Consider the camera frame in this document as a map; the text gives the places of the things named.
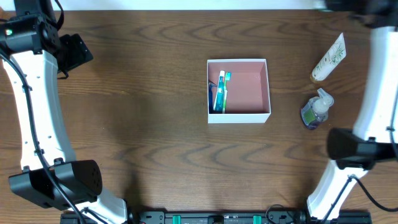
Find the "blue razor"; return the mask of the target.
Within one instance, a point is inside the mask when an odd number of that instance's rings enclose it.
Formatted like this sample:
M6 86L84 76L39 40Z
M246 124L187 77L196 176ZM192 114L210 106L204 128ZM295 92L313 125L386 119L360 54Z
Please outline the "blue razor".
M213 112L213 89L217 86L213 82L208 82L208 108L209 114Z

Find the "teal toothpaste tube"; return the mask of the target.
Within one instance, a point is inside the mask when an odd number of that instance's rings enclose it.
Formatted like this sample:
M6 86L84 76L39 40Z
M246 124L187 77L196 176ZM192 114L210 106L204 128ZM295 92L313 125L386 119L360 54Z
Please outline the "teal toothpaste tube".
M219 77L218 77L218 86L217 86L217 93L216 93L216 97L215 97L215 103L213 105L213 109L216 113L222 113L222 111L223 111L224 78L225 78L225 71L221 70Z

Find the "green white toothbrush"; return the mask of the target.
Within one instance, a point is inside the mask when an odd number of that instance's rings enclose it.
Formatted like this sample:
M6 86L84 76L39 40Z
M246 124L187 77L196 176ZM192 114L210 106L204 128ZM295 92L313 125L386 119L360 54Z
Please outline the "green white toothbrush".
M227 72L224 77L224 95L223 95L223 110L222 110L223 114L225 114L226 111L226 100L228 96L227 82L230 81L230 79L231 79L231 72Z

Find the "clear foam soap pump bottle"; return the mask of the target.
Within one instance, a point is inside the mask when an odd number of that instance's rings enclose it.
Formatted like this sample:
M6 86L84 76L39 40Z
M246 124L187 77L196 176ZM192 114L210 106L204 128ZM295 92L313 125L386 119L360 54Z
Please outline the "clear foam soap pump bottle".
M324 89L317 90L318 96L308 100L300 109L303 124L307 129L314 130L328 119L328 110L334 104L334 98Z

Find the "white lotion tube leaf print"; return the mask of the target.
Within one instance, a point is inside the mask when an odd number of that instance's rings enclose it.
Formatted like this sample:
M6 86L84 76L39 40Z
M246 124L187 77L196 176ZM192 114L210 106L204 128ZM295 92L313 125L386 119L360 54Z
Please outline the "white lotion tube leaf print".
M312 70L310 78L314 82L324 81L345 57L346 45L344 35L341 33Z

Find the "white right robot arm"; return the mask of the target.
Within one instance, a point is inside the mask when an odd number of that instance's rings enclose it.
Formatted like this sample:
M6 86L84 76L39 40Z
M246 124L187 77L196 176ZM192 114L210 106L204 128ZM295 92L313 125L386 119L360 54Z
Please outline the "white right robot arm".
M315 1L315 8L351 12L371 30L364 98L353 129L333 128L329 161L295 223L370 223L368 212L342 212L345 198L378 162L397 159L397 1Z

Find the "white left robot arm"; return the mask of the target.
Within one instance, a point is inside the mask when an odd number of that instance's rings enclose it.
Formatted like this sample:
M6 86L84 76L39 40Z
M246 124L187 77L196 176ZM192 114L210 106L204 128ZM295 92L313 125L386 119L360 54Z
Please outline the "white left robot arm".
M67 136L57 82L93 59L78 34L59 35L64 18L48 0L15 0L1 24L1 58L12 84L22 137L11 191L42 207L68 210L70 223L130 223L125 200L103 187L93 160L79 161Z

